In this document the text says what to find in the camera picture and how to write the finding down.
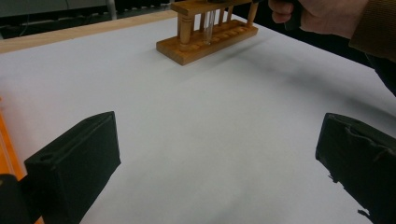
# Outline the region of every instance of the glass test tube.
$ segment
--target glass test tube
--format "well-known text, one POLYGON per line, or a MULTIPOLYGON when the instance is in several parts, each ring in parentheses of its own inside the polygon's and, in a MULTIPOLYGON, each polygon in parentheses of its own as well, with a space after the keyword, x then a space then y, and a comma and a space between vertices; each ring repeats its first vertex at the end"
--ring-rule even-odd
POLYGON ((216 10, 206 12, 205 26, 204 26, 204 42, 210 45, 212 41, 213 25, 215 23, 216 10))

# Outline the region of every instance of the brown sleeve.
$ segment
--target brown sleeve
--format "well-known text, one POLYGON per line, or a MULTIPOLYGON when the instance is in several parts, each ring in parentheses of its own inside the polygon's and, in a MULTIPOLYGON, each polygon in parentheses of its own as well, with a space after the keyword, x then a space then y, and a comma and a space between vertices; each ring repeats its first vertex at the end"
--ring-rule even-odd
POLYGON ((396 62, 396 0, 370 0, 349 46, 396 62))

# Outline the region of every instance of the white surface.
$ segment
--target white surface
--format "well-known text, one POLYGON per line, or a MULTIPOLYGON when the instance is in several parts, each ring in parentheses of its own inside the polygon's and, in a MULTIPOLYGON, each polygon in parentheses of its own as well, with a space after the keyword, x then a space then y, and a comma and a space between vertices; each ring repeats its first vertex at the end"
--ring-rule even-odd
POLYGON ((82 223, 370 223, 315 147, 326 112, 396 136, 396 101, 374 71, 262 27, 180 66, 155 49, 176 22, 0 55, 22 160, 116 113, 122 164, 82 223))

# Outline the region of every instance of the hand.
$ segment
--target hand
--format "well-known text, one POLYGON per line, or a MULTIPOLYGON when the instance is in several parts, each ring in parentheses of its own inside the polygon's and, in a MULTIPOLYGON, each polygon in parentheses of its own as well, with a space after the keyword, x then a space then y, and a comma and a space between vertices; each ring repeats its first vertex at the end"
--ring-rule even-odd
MULTIPOLYGON (((369 0, 299 0, 303 5, 301 29, 324 35, 351 38, 369 0)), ((283 23, 290 19, 293 4, 284 0, 269 0, 273 20, 283 23)))

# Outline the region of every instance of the wooden test tube rack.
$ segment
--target wooden test tube rack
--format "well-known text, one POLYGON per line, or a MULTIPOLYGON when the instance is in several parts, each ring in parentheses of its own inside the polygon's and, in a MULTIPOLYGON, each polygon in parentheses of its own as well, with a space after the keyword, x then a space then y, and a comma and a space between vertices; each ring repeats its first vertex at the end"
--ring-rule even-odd
POLYGON ((177 12, 177 36, 157 42, 157 50, 175 62, 184 65, 227 48, 239 41, 254 36, 258 28, 253 26, 259 3, 252 0, 232 0, 224 3, 207 3, 206 0, 189 0, 171 4, 177 12), (231 20, 233 7, 250 3, 247 21, 231 20), (228 8, 227 19, 224 11, 228 8), (204 41, 206 12, 219 10, 218 23, 213 26, 210 45, 204 41), (194 31, 195 15, 200 14, 199 30, 194 31))

